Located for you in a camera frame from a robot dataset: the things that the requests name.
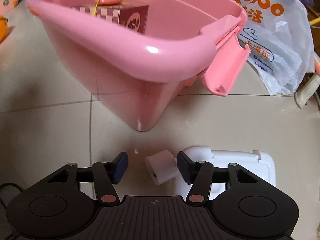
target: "tile floor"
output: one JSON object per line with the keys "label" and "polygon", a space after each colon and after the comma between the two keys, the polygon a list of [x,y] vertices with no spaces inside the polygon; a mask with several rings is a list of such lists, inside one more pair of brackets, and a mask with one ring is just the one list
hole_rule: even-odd
{"label": "tile floor", "polygon": [[[23,1],[6,17],[14,29],[0,45],[0,166],[14,171],[23,186],[65,163],[86,167],[127,151],[130,166],[116,186],[119,195],[162,195],[167,185],[153,184],[145,156],[195,145],[258,149],[273,157],[277,187],[300,208],[292,237],[316,239],[320,115],[313,100],[299,109],[293,97],[268,96],[246,64],[227,98],[210,95],[196,82],[166,108],[152,130],[137,132],[65,70]],[[83,191],[92,196],[91,185],[83,185]]]}

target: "checkered pattern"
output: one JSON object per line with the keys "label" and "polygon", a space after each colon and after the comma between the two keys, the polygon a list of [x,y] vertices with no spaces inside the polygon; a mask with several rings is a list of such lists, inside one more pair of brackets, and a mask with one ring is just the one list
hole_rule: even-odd
{"label": "checkered pattern", "polygon": [[[76,6],[73,7],[74,10],[78,10],[80,12],[90,13],[92,14],[95,7],[89,7],[89,6]],[[119,23],[119,15],[120,10],[119,9],[113,9],[113,8],[103,8],[103,7],[97,7],[97,17],[101,19],[106,19],[109,22]]]}

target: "black robotic gripper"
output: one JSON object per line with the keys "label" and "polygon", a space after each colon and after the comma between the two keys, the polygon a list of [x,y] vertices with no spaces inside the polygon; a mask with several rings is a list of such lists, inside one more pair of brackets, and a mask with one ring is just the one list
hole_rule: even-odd
{"label": "black robotic gripper", "polygon": [[[122,152],[90,168],[68,163],[24,192],[7,207],[14,234],[22,239],[69,240],[290,240],[299,210],[289,196],[236,163],[215,168],[191,161],[184,152],[177,166],[192,184],[181,196],[125,196],[118,184],[128,166]],[[93,182],[97,200],[79,191]],[[226,191],[208,200],[211,184]]]}

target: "chair leg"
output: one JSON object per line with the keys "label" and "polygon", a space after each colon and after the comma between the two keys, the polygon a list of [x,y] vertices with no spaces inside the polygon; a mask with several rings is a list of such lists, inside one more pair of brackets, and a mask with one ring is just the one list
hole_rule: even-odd
{"label": "chair leg", "polygon": [[300,108],[303,108],[308,99],[316,92],[320,85],[320,76],[314,73],[307,84],[294,94],[294,99]]}

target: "green flower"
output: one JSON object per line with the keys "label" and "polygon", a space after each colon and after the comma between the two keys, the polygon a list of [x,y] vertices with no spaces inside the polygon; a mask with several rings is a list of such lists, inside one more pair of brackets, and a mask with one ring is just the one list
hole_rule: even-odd
{"label": "green flower", "polygon": [[9,0],[4,0],[2,4],[3,6],[7,6],[9,4]]}

